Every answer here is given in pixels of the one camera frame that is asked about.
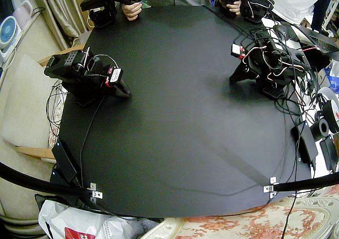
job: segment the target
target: white plastic bag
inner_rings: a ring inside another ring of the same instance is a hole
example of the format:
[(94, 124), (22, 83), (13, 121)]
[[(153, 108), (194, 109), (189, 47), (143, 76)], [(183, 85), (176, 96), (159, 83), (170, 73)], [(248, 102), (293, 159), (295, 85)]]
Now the white plastic bag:
[(151, 222), (95, 214), (50, 200), (39, 213), (40, 226), (53, 239), (134, 239), (145, 233), (145, 221)]

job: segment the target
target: human hand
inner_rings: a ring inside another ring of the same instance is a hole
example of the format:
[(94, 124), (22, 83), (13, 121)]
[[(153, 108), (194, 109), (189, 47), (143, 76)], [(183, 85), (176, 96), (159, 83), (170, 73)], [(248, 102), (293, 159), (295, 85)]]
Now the human hand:
[(227, 4), (226, 0), (220, 0), (220, 3), (224, 8), (229, 9), (230, 12), (240, 15), (241, 1), (234, 2), (233, 4)]
[(124, 15), (127, 17), (128, 21), (134, 21), (138, 14), (141, 12), (141, 3), (134, 3), (132, 5), (122, 5), (122, 11)]

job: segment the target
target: curtain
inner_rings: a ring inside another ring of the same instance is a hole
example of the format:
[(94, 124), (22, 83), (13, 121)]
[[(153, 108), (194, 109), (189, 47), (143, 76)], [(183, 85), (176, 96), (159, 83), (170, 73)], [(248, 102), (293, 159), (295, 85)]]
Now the curtain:
[(62, 50), (80, 44), (80, 34), (88, 29), (76, 0), (36, 1)]

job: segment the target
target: cushion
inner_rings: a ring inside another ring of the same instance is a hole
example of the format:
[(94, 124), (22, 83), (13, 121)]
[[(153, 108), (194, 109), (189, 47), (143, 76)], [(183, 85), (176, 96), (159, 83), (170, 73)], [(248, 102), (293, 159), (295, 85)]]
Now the cushion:
[(16, 146), (48, 147), (46, 101), (55, 81), (44, 75), (43, 67), (36, 61), (23, 55), (5, 106), (3, 139)]

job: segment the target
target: electric fan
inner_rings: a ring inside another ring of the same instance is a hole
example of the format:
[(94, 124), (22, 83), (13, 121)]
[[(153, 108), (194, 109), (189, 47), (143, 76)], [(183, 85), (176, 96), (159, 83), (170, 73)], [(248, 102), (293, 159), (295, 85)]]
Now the electric fan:
[(0, 63), (5, 63), (22, 35), (13, 16), (8, 16), (0, 25)]

